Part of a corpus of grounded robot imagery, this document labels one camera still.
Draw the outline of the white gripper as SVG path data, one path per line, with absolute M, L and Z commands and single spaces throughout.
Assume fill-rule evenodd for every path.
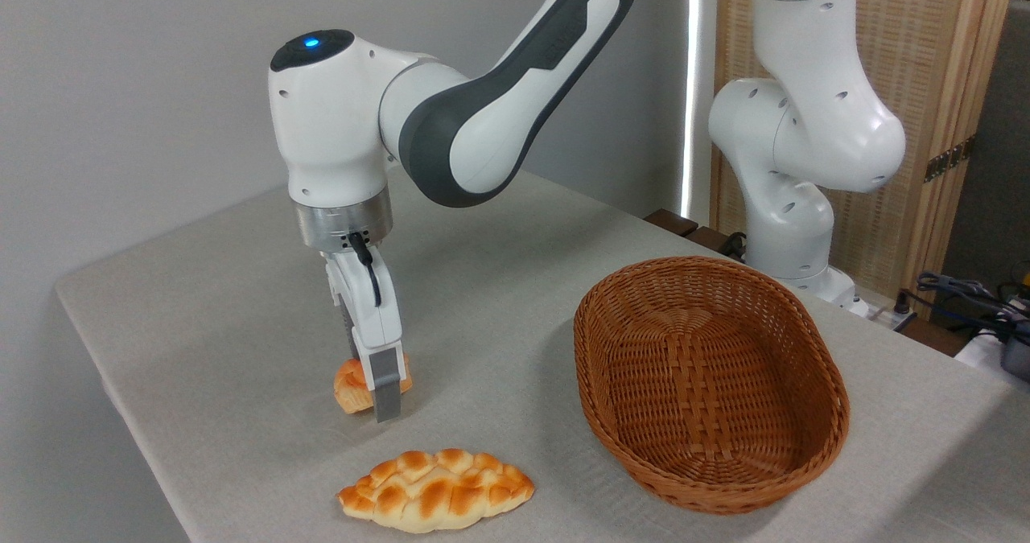
M 407 379 L 407 366 L 402 343 L 398 343 L 402 326 L 393 280 L 379 251 L 370 249 L 370 253 L 371 267 L 360 264 L 352 250 L 325 253 L 325 271 L 334 304 L 344 320 L 344 346 L 350 359 L 373 352 L 365 357 L 365 382 L 376 421 L 382 423 L 401 413 L 401 383 Z

